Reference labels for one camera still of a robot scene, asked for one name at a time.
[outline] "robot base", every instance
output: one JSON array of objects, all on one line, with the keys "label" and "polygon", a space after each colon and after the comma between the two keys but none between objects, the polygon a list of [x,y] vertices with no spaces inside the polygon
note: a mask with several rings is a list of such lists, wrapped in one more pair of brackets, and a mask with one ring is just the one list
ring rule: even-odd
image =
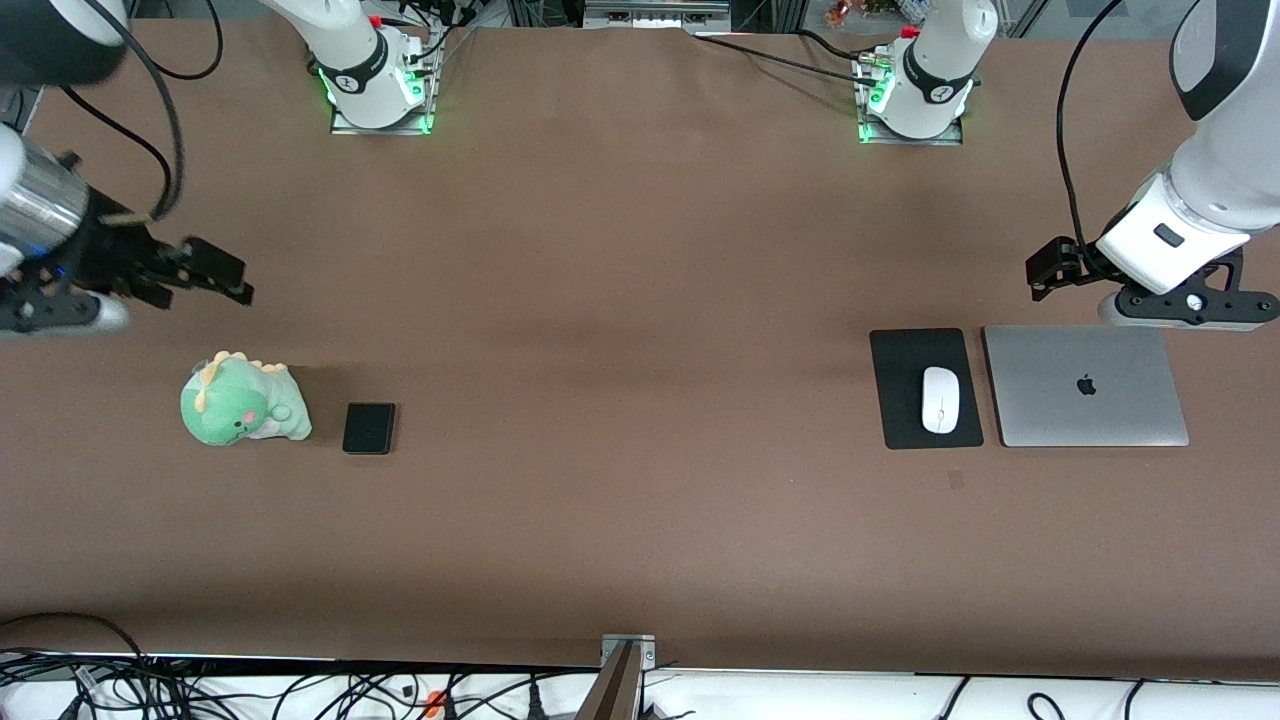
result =
[{"label": "robot base", "polygon": [[[890,69],[892,67],[892,58],[890,55],[888,45],[877,46],[872,53],[863,53],[859,59],[851,61],[851,65],[854,69],[854,77],[872,78],[884,86],[893,82],[893,73]],[[876,97],[878,92],[881,92],[879,87],[867,87],[863,85],[854,87],[854,101],[858,106],[859,142],[934,146],[955,146],[963,142],[964,128],[960,123],[960,118],[951,120],[951,124],[947,126],[947,129],[943,131],[942,135],[924,140],[902,137],[901,135],[888,129],[884,120],[869,109],[873,100],[878,100],[878,97]]]},{"label": "robot base", "polygon": [[[431,27],[430,36],[439,37],[443,32],[443,27],[434,24]],[[417,37],[412,37],[411,44],[411,49],[421,50],[421,40]],[[420,105],[411,109],[398,122],[387,127],[364,128],[353,124],[343,117],[330,97],[329,105],[333,108],[333,115],[329,119],[329,132],[333,135],[390,135],[401,137],[431,135],[431,128],[435,126],[435,101],[440,94],[440,69],[444,65],[444,47],[443,44],[440,45],[442,46],[436,47],[430,55],[422,58],[413,65],[406,67],[407,70],[422,74],[421,78],[406,81],[411,92],[419,94],[424,97]]]}]

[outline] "apple logo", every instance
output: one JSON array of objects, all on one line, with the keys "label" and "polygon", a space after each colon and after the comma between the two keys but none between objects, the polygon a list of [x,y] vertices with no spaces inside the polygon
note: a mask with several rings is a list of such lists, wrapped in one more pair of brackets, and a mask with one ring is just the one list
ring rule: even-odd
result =
[{"label": "apple logo", "polygon": [[1080,391],[1080,395],[1097,395],[1098,388],[1093,387],[1093,380],[1089,379],[1089,374],[1085,373],[1083,378],[1075,380],[1075,389]]}]

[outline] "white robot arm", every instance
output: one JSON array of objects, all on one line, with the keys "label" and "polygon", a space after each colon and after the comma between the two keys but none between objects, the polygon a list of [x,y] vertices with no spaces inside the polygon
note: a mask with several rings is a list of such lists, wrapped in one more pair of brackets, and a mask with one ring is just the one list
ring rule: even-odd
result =
[{"label": "white robot arm", "polygon": [[936,0],[918,37],[890,45],[893,82],[869,110],[902,137],[942,135],[964,113],[973,72],[998,29],[991,0]]},{"label": "white robot arm", "polygon": [[[385,127],[422,104],[419,38],[375,27],[358,0],[262,1],[303,36],[349,123]],[[124,56],[123,0],[8,0],[4,15],[0,82],[99,82]],[[243,261],[201,238],[173,247],[120,222],[132,213],[74,165],[0,127],[0,337],[118,331],[129,314],[116,296],[166,309],[166,286],[252,302]]]},{"label": "white robot arm", "polygon": [[422,41],[374,27],[360,0],[260,0],[283,15],[316,56],[338,111],[361,128],[394,124],[425,100]]},{"label": "white robot arm", "polygon": [[[1033,299],[1065,284],[1119,279],[1126,288],[1101,307],[1112,323],[1253,329],[1275,319],[1275,297],[1238,283],[1240,246],[1280,223],[1277,15],[1280,0],[1192,6],[1174,37],[1170,69],[1196,135],[1096,243],[1080,250],[1059,238],[1028,260]],[[1222,268],[1226,290],[1208,287],[1204,279]]]}]

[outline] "metal cylinder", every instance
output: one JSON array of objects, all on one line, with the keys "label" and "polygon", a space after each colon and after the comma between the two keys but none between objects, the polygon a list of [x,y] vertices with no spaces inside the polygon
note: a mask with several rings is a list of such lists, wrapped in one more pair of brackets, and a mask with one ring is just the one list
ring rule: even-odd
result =
[{"label": "metal cylinder", "polygon": [[88,208],[88,184],[78,174],[58,164],[52,155],[17,133],[0,137],[12,147],[6,160],[20,164],[9,168],[10,182],[0,196],[0,242],[12,245],[28,258],[40,258],[61,245],[81,225]]}]

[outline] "brown table surface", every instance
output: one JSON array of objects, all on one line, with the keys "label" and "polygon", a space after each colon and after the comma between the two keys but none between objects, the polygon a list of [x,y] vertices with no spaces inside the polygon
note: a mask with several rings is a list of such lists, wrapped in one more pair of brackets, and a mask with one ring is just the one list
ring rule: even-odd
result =
[{"label": "brown table surface", "polygon": [[[170,67],[211,51],[140,26]],[[435,135],[356,138],[287,24],[227,23],[221,69],[170,82],[188,182],[155,232],[239,255],[257,300],[3,346],[3,609],[155,652],[591,662],[644,632],[690,666],[1280,676],[1277,328],[1169,334],[1188,448],[998,443],[979,328],[1092,323],[1105,292],[1023,283],[1070,228],[1069,49],[997,41],[964,147],[919,149],[859,145],[838,81],[678,31],[484,29]],[[1192,131],[1166,53],[1080,64],[1089,232]],[[166,147],[137,63],[88,96]],[[159,192],[58,92],[33,137]],[[1247,279],[1280,288],[1280,247]],[[886,450],[868,332],[900,327],[964,328],[984,447]],[[223,348],[293,365],[314,438],[192,439],[178,391]],[[343,455],[348,401],[399,404],[392,455]]]}]

